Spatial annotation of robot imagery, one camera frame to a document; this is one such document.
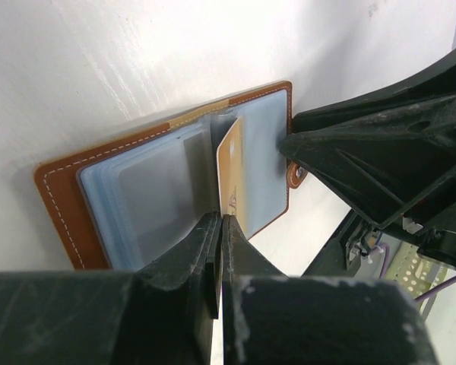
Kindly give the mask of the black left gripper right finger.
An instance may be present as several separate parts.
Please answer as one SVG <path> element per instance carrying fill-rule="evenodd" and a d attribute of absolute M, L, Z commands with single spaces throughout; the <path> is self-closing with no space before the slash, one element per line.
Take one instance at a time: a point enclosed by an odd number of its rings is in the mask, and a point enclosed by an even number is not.
<path fill-rule="evenodd" d="M 222 223 L 227 364 L 436 364 L 415 303 L 391 281 L 291 278 Z"/>

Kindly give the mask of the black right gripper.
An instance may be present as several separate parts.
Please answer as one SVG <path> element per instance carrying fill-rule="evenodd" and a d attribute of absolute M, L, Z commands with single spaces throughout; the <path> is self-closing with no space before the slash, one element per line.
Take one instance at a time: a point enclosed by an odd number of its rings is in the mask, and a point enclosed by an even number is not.
<path fill-rule="evenodd" d="M 456 269 L 456 94 L 296 133 L 280 152 L 370 224 L 402 217 L 420 255 Z"/>

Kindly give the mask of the brown leather card holder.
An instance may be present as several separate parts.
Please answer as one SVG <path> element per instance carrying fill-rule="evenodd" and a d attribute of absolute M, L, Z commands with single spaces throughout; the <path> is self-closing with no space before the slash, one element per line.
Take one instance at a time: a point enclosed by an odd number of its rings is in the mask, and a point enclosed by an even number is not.
<path fill-rule="evenodd" d="M 244 118 L 253 237 L 285 214 L 295 167 L 279 143 L 292 130 L 288 81 L 190 109 L 157 124 L 40 164 L 33 180 L 77 270 L 138 270 L 220 213 L 216 149 Z"/>

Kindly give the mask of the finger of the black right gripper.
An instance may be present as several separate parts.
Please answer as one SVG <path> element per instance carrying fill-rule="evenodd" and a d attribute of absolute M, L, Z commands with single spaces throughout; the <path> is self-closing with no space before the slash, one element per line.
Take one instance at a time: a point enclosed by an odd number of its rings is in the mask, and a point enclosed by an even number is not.
<path fill-rule="evenodd" d="M 424 100 L 456 94 L 456 49 L 415 75 L 379 90 L 296 114 L 292 132 L 310 132 Z"/>

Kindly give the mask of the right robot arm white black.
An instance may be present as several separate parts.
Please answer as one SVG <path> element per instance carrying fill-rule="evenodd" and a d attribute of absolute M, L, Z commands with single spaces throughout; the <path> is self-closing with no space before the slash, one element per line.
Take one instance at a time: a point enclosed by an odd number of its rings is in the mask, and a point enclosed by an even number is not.
<path fill-rule="evenodd" d="M 456 270 L 456 48 L 380 90 L 298 113 L 279 149 L 350 207 L 311 276 L 362 263 L 424 298 Z"/>

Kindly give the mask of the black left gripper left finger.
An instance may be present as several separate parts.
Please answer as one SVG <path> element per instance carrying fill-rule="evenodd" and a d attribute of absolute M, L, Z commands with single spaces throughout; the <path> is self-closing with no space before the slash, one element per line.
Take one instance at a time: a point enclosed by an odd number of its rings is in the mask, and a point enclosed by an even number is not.
<path fill-rule="evenodd" d="M 207 364 L 221 218 L 139 271 L 0 272 L 0 364 Z"/>

